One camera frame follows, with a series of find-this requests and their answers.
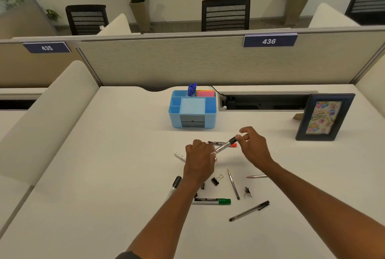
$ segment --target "photo frame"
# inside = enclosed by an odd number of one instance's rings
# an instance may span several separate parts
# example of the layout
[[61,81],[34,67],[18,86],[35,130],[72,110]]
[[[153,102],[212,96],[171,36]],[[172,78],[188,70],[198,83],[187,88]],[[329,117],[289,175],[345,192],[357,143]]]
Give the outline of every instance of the photo frame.
[[310,94],[296,140],[333,141],[355,94]]

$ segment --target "hand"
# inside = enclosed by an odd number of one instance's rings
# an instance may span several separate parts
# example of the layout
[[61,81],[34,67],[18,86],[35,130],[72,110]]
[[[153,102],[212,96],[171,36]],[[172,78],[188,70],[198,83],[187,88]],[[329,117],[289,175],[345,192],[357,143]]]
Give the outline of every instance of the hand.
[[194,140],[192,145],[186,145],[186,164],[183,170],[183,180],[197,189],[214,173],[215,154],[211,154],[214,146]]
[[274,162],[267,148],[266,139],[259,135],[253,127],[243,127],[239,132],[247,133],[244,136],[237,134],[235,138],[240,144],[245,157],[254,166],[263,171],[269,163]]

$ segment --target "left hand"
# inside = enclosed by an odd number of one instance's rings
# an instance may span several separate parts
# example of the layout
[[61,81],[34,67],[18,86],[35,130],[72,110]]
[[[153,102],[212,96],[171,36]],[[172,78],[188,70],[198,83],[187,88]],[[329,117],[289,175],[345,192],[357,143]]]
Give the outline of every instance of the left hand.
[[199,139],[194,140],[192,145],[186,145],[183,180],[199,189],[214,173],[215,154],[211,154],[213,150],[213,145]]

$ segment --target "forearm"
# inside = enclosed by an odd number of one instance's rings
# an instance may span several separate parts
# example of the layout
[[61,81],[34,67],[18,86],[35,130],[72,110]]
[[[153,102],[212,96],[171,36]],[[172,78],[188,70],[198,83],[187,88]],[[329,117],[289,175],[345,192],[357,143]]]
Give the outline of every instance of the forearm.
[[261,170],[286,194],[337,258],[385,258],[383,225],[275,162]]
[[184,221],[198,188],[182,179],[173,195],[132,241],[127,251],[132,251],[143,259],[173,258]]

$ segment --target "plant pot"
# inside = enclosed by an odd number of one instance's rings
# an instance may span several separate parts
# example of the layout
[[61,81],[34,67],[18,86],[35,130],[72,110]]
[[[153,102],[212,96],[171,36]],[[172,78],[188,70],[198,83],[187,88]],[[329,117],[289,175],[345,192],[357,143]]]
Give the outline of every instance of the plant pot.
[[144,2],[130,3],[130,8],[132,10],[132,13],[134,14],[136,23],[139,26],[139,31],[141,33],[150,32],[151,22]]
[[297,25],[298,19],[308,0],[286,0],[284,25]]

